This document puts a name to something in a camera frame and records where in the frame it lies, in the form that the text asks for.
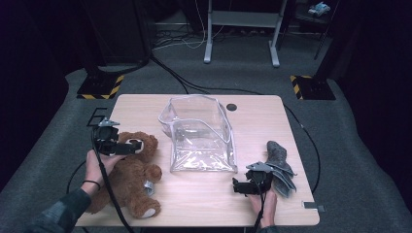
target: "black cable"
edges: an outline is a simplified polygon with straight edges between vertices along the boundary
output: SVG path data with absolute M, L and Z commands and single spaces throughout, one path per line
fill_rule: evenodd
M 201 89 L 218 89 L 218 90 L 235 90 L 235 91 L 243 91 L 243 92 L 248 92 L 248 93 L 253 93 L 253 94 L 257 94 L 257 95 L 264 95 L 262 93 L 256 92 L 256 91 L 251 91 L 251 90 L 247 90 L 247 89 L 239 89 L 239 88 L 224 88 L 224 87 L 208 87 L 208 86 L 201 86 L 201 85 L 196 85 L 194 83 L 191 83 L 187 80 L 185 80 L 184 78 L 182 78 L 180 75 L 178 75 L 175 71 L 173 71 L 172 69 L 170 69 L 169 67 L 167 67 L 165 64 L 163 64 L 160 60 L 158 60 L 157 58 L 155 58 L 154 55 L 151 56 L 151 60 L 154 61 L 156 64 L 158 64 L 161 68 L 165 69 L 167 72 L 169 72 L 176 80 L 179 81 L 179 83 L 184 87 L 184 89 L 186 90 L 186 94 L 189 94 L 188 90 L 186 89 L 185 85 L 188 85 L 191 88 L 197 89 L 199 91 L 201 91 Z M 287 106 L 284 104 L 284 107 L 292 114 L 293 118 L 296 120 L 296 122 L 300 125 L 300 127 L 303 129 L 303 131 L 306 133 L 306 135 L 308 136 L 309 140 L 311 141 L 315 151 L 316 151 L 316 155 L 318 158 L 318 176 L 316 178 L 316 182 L 314 187 L 311 189 L 312 194 L 315 193 L 316 189 L 318 188 L 319 185 L 319 180 L 321 178 L 321 157 L 319 155 L 319 151 L 318 148 L 316 147 L 315 142 L 313 141 L 312 137 L 310 136 L 309 132 L 306 130 L 306 128 L 303 126 L 303 124 L 300 123 L 299 119 L 296 117 L 296 115 L 294 114 L 294 112 Z
M 181 31 L 181 29 L 184 27 L 182 25 L 179 29 L 177 30 L 159 30 L 157 31 L 156 34 L 156 41 L 154 42 L 154 50 L 161 48 L 161 47 L 166 47 L 168 45 L 173 45 L 172 42 L 175 41 L 184 41 L 186 43 L 189 43 L 189 40 L 192 39 L 202 39 L 203 37 L 199 37 L 194 32 L 190 31 Z M 172 36 L 172 32 L 175 33 L 181 33 L 181 35 L 177 36 Z
M 318 184 L 319 184 L 319 179 L 321 178 L 321 157 L 319 156 L 319 151 L 318 151 L 318 147 L 316 147 L 315 142 L 313 141 L 312 137 L 310 136 L 309 132 L 306 130 L 305 126 L 303 126 L 303 124 L 300 123 L 300 121 L 297 119 L 296 115 L 293 113 L 293 111 L 284 104 L 285 108 L 292 114 L 293 118 L 297 121 L 297 123 L 300 125 L 300 127 L 303 129 L 303 131 L 306 133 L 306 135 L 308 136 L 310 142 L 312 143 L 315 151 L 316 151 L 316 155 L 318 158 L 318 176 L 316 178 L 316 182 L 314 187 L 312 188 L 311 192 L 312 194 L 315 193 L 316 189 L 318 188 Z
M 72 176 L 69 179 L 69 182 L 67 183 L 66 186 L 66 194 L 68 194 L 70 192 L 70 184 L 73 181 L 73 178 L 75 177 L 76 173 L 79 171 L 79 169 L 86 163 L 86 161 L 83 161 L 76 169 L 75 171 L 72 173 Z M 85 227 L 82 227 L 83 231 L 85 231 L 85 233 L 88 233 L 88 230 Z
M 106 189 L 109 192 L 110 195 L 110 199 L 112 200 L 113 205 L 115 206 L 116 212 L 118 213 L 118 216 L 121 220 L 121 223 L 123 223 L 123 225 L 127 228 L 127 230 L 129 232 L 134 232 L 133 229 L 129 226 L 129 224 L 127 223 L 126 219 L 124 218 L 123 213 L 121 212 L 118 200 L 116 199 L 115 193 L 112 190 L 112 186 L 110 185 L 109 182 L 109 177 L 106 173 L 106 168 L 104 167 L 104 164 L 100 158 L 100 149 L 98 149 L 95 144 L 94 144 L 94 133 L 95 133 L 95 127 L 91 130 L 91 144 L 93 147 L 94 152 L 96 153 L 96 157 L 97 160 L 99 161 L 99 167 L 100 167 L 100 171 L 102 172 L 102 176 L 103 176 L 103 181 L 104 184 L 106 185 Z
M 260 186 L 258 185 L 258 183 L 255 181 L 255 179 L 252 179 L 252 181 L 257 185 L 257 191 L 260 196 L 261 206 L 260 206 L 260 211 L 257 214 L 257 220 L 255 221 L 255 225 L 249 231 L 250 233 L 258 232 L 258 225 L 260 224 L 260 220 L 263 217 L 264 202 L 266 200 L 266 192 L 264 193 L 264 197 L 263 197 L 263 193 L 261 193 Z

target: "gray carpet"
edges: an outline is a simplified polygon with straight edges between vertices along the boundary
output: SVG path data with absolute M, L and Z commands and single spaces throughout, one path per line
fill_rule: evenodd
M 322 170 L 314 193 L 324 205 L 321 221 L 310 227 L 280 227 L 280 232 L 412 232 L 412 216 L 406 209 L 395 184 L 376 164 L 357 134 L 351 108 L 334 80 L 328 80 L 335 101 L 297 100 L 290 75 L 314 75 L 325 55 L 313 60 L 318 41 L 308 36 L 287 36 L 279 51 L 281 67 L 273 68 L 265 37 L 227 38 L 216 42 L 211 64 L 203 64 L 205 45 L 154 50 L 154 56 L 188 81 L 204 86 L 243 88 L 262 94 L 279 95 L 306 127 L 318 147 Z M 109 67 L 120 70 L 124 67 Z M 115 99 L 81 100 L 76 91 L 86 77 L 79 70 L 67 76 L 70 90 L 33 150 L 27 155 L 0 194 L 0 232 L 21 232 L 23 224 L 64 195 L 66 184 L 90 148 L 87 121 L 95 108 L 107 108 L 109 116 L 116 98 L 125 93 L 184 94 L 180 83 L 158 65 L 125 75 Z M 209 90 L 213 94 L 248 94 L 240 91 Z M 313 187 L 318 161 L 310 140 L 288 113 L 293 135 Z M 82 168 L 72 182 L 80 185 Z M 90 232 L 126 232 L 123 227 L 88 227 Z M 174 229 L 175 232 L 199 229 Z M 229 232 L 228 229 L 203 229 Z M 146 232 L 172 232 L 168 228 Z M 77 227 L 74 232 L 83 232 Z

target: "human hand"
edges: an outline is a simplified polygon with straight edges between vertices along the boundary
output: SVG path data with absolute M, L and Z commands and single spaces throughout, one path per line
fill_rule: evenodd
M 254 210 L 255 214 L 258 215 L 261 209 L 260 195 L 248 195 L 248 198 L 252 203 L 252 209 Z M 278 203 L 277 195 L 273 191 L 273 189 L 270 188 L 266 192 L 266 199 L 264 201 L 264 207 L 263 207 L 263 217 L 260 220 L 261 228 L 275 224 L 275 212 L 276 212 L 277 203 Z
M 104 155 L 100 154 L 100 159 L 104 164 L 106 169 L 106 173 L 109 174 L 112 172 L 113 168 L 115 167 L 116 163 L 125 158 L 126 155 Z M 86 175 L 85 181 L 89 181 L 83 183 L 82 189 L 89 195 L 92 196 L 96 193 L 99 189 L 99 186 L 103 186 L 103 176 L 99 166 L 99 160 L 97 159 L 96 153 L 94 150 L 89 150 L 86 157 Z

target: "sleeve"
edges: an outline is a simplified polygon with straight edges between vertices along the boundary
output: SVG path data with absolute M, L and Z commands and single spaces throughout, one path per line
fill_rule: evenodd
M 87 193 L 77 188 L 34 218 L 24 232 L 70 232 L 90 203 Z
M 273 225 L 261 228 L 258 233 L 279 233 L 279 230 L 278 227 Z

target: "wire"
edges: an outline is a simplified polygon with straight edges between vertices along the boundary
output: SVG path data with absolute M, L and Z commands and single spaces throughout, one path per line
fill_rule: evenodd
M 181 35 L 172 36 L 172 33 L 181 33 Z M 180 28 L 176 30 L 157 30 L 156 34 L 156 42 L 154 42 L 154 46 L 157 47 L 156 49 L 161 49 L 164 45 L 168 45 L 170 42 L 173 41 L 182 41 L 184 39 L 189 40 L 195 38 L 192 32 L 189 31 L 187 25 L 182 25 Z
M 232 32 L 228 32 L 229 36 L 227 36 L 227 33 L 221 33 L 222 29 L 219 30 L 217 34 L 213 36 L 214 42 L 222 42 L 226 39 L 234 39 L 234 38 L 244 38 L 244 37 L 256 37 L 256 36 L 264 36 L 259 33 L 242 33 L 240 35 L 231 35 Z M 184 35 L 179 35 L 179 36 L 171 36 L 170 33 L 175 32 L 175 33 L 184 33 L 182 31 L 176 31 L 176 30 L 162 30 L 161 33 L 157 35 L 157 42 L 154 43 L 154 48 L 152 50 L 160 50 L 168 47 L 173 47 L 173 46 L 182 46 L 182 45 L 192 45 L 192 44 L 199 44 L 202 43 L 202 41 L 197 41 L 197 42 L 188 42 L 188 40 L 191 39 L 201 39 L 196 37 L 195 34 L 192 34 L 192 32 L 185 32 Z M 183 43 L 175 43 L 172 44 L 172 42 L 175 41 L 184 41 Z
M 218 89 L 218 90 L 235 90 L 235 91 L 242 91 L 242 92 L 247 92 L 247 93 L 253 93 L 256 95 L 264 95 L 262 93 L 256 92 L 256 91 L 251 91 L 251 90 L 247 90 L 247 89 L 240 89 L 240 88 L 224 88 L 224 87 L 208 87 L 208 86 L 201 86 L 201 85 L 197 85 L 194 83 L 191 83 L 187 80 L 185 80 L 184 78 L 182 78 L 180 75 L 178 75 L 175 71 L 173 71 L 172 69 L 170 69 L 169 67 L 167 67 L 165 64 L 163 64 L 163 62 L 161 62 L 160 60 L 158 60 L 157 58 L 155 58 L 154 55 L 151 55 L 151 60 L 154 61 L 156 64 L 158 64 L 161 68 L 165 69 L 167 72 L 169 72 L 181 85 L 182 87 L 185 89 L 186 94 L 189 94 L 189 91 L 187 90 L 186 86 L 193 88 L 193 89 L 197 89 L 203 93 L 206 94 L 210 94 L 207 91 L 204 91 L 202 89 Z M 292 114 L 293 118 L 296 120 L 296 122 L 300 125 L 300 127 L 303 129 L 303 131 L 306 133 L 307 137 L 309 138 L 310 142 L 312 143 L 315 151 L 316 151 L 316 155 L 318 158 L 318 175 L 316 178 L 316 182 L 314 184 L 314 187 L 311 189 L 312 194 L 315 193 L 316 189 L 318 188 L 319 185 L 319 181 L 321 178 L 321 157 L 319 155 L 319 151 L 318 151 L 318 147 L 316 146 L 315 142 L 313 141 L 311 135 L 309 134 L 309 132 L 306 130 L 306 128 L 303 126 L 302 123 L 300 123 L 299 119 L 296 117 L 296 115 L 294 114 L 294 112 L 286 105 L 284 104 L 284 107 Z
M 79 171 L 79 169 L 86 163 L 86 161 L 83 161 L 77 168 L 76 170 L 72 173 L 72 176 L 69 179 L 69 182 L 67 183 L 66 186 L 66 194 L 70 192 L 70 184 L 72 183 L 73 178 L 75 177 L 76 173 Z
M 98 149 L 94 144 L 95 130 L 96 130 L 96 127 L 93 127 L 93 129 L 91 130 L 91 144 L 92 144 L 94 152 L 96 153 L 97 160 L 99 161 L 99 167 L 100 167 L 100 171 L 102 172 L 104 184 L 106 185 L 106 189 L 109 192 L 110 199 L 112 200 L 112 203 L 115 206 L 116 212 L 118 213 L 121 223 L 123 223 L 123 225 L 127 228 L 129 232 L 134 232 L 133 229 L 127 223 L 126 219 L 124 218 L 123 213 L 121 212 L 118 200 L 116 199 L 115 193 L 113 192 L 112 186 L 110 185 L 109 177 L 107 176 L 107 173 L 106 173 L 106 168 L 104 167 L 104 164 L 100 158 L 100 152 L 99 152 L 100 149 Z
M 261 193 L 260 186 L 258 185 L 258 183 L 255 181 L 255 179 L 252 179 L 252 181 L 257 185 L 257 191 L 258 191 L 258 195 L 260 196 L 261 206 L 260 206 L 260 211 L 257 214 L 257 220 L 255 221 L 255 225 L 250 230 L 250 233 L 257 232 L 258 225 L 260 223 L 261 218 L 263 217 L 264 202 L 266 201 L 266 192 L 264 193 L 264 197 L 263 197 L 263 193 Z
M 85 231 L 85 233 L 88 233 L 88 230 L 85 227 L 82 227 L 83 231 Z
M 231 11 L 232 1 L 233 1 L 233 0 L 230 0 L 230 2 L 229 2 L 229 8 L 228 8 L 229 11 Z M 196 6 L 196 11 L 197 11 L 197 15 L 198 15 L 199 20 L 200 20 L 200 24 L 202 25 L 202 31 L 203 31 L 203 38 L 202 38 L 202 40 L 199 41 L 199 42 L 189 42 L 189 41 L 188 41 L 189 39 L 192 39 L 192 38 L 194 38 L 194 37 L 193 37 L 193 34 L 189 33 L 189 24 L 188 24 L 188 20 L 187 20 L 187 23 L 185 24 L 185 26 L 187 27 L 187 33 L 186 33 L 186 35 L 172 37 L 172 36 L 169 36 L 169 35 L 170 35 L 169 33 L 167 33 L 167 35 L 164 34 L 164 35 L 163 35 L 162 37 L 160 37 L 159 39 L 163 39 L 163 38 L 167 38 L 167 39 L 164 39 L 164 40 L 161 40 L 160 42 L 154 43 L 155 48 L 153 48 L 153 50 L 160 50 L 160 49 L 163 49 L 163 48 L 172 47 L 172 46 L 180 46 L 180 45 L 186 45 L 187 47 L 189 47 L 189 48 L 191 48 L 191 49 L 194 50 L 194 49 L 199 48 L 201 45 L 203 45 L 203 43 L 206 42 L 206 30 L 205 30 L 205 25 L 204 25 L 204 22 L 203 22 L 203 19 L 202 19 L 201 15 L 200 15 L 200 11 L 199 11 L 199 7 L 198 7 L 198 4 L 197 4 L 197 0 L 195 0 L 194 3 L 195 3 L 195 6 Z M 217 36 L 219 35 L 219 33 L 222 31 L 223 28 L 224 28 L 224 26 L 222 26 L 222 27 L 220 28 L 220 30 L 212 37 L 212 39 L 215 39 L 215 37 L 217 37 Z M 176 44 L 164 45 L 164 43 L 173 42 L 173 41 L 183 41 L 183 42 L 182 42 L 182 43 L 176 43 Z M 190 45 L 193 45 L 193 44 L 198 44 L 198 45 L 197 45 L 196 47 L 191 47 Z

